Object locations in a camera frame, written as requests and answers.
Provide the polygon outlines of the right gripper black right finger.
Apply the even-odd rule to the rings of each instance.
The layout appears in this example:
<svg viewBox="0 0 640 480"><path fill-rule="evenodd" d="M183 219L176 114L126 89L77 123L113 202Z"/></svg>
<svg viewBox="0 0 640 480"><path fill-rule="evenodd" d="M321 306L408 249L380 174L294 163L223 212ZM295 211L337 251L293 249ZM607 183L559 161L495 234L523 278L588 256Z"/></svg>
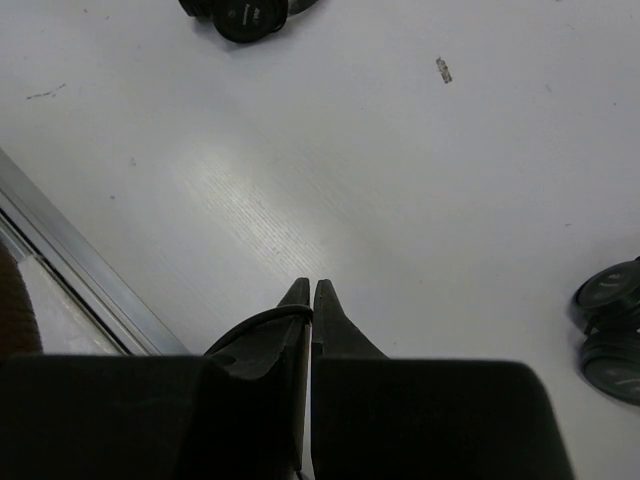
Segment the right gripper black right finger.
<svg viewBox="0 0 640 480"><path fill-rule="evenodd" d="M317 284L311 458L319 479L570 479L546 389L511 361L393 359Z"/></svg>

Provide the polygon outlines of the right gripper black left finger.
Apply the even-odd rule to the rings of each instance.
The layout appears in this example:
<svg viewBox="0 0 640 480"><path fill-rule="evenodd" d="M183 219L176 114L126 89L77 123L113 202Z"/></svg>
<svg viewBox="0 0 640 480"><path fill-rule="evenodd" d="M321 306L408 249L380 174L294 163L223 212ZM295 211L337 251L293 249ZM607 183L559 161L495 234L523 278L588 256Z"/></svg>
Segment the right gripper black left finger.
<svg viewBox="0 0 640 480"><path fill-rule="evenodd" d="M302 466L310 283L205 354L1 364L5 479L292 479Z"/></svg>

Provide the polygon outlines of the brown silver headphones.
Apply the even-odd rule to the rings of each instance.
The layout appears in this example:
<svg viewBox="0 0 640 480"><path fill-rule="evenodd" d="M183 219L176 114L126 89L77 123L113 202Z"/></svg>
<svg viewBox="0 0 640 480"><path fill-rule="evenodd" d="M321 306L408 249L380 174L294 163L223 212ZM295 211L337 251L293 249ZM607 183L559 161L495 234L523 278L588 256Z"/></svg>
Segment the brown silver headphones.
<svg viewBox="0 0 640 480"><path fill-rule="evenodd" d="M40 331L17 261L1 244L0 260L1 360L14 355L41 354Z"/></svg>

